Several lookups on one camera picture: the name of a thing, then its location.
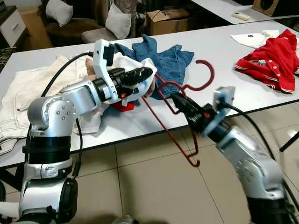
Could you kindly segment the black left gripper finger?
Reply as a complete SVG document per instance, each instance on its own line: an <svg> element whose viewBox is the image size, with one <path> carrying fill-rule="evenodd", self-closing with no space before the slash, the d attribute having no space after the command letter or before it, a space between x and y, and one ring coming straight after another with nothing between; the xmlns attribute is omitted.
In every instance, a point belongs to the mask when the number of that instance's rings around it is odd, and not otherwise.
<svg viewBox="0 0 299 224"><path fill-rule="evenodd" d="M147 92L151 88L151 78L141 81L132 88L132 92Z"/></svg>
<svg viewBox="0 0 299 224"><path fill-rule="evenodd" d="M128 80L146 80L151 76L152 76L152 69L147 67L132 69L127 73Z"/></svg>

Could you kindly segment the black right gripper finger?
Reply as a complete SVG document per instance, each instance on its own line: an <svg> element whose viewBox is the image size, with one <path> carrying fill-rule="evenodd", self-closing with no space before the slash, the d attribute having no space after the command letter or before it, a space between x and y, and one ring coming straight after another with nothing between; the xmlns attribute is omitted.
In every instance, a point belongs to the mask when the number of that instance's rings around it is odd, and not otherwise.
<svg viewBox="0 0 299 224"><path fill-rule="evenodd" d="M192 99L184 96L181 92L174 93L174 105L178 111L184 115L197 115L199 112L196 103Z"/></svg>
<svg viewBox="0 0 299 224"><path fill-rule="evenodd" d="M186 96L171 96L171 99L178 111L188 117L191 109L189 98Z"/></svg>

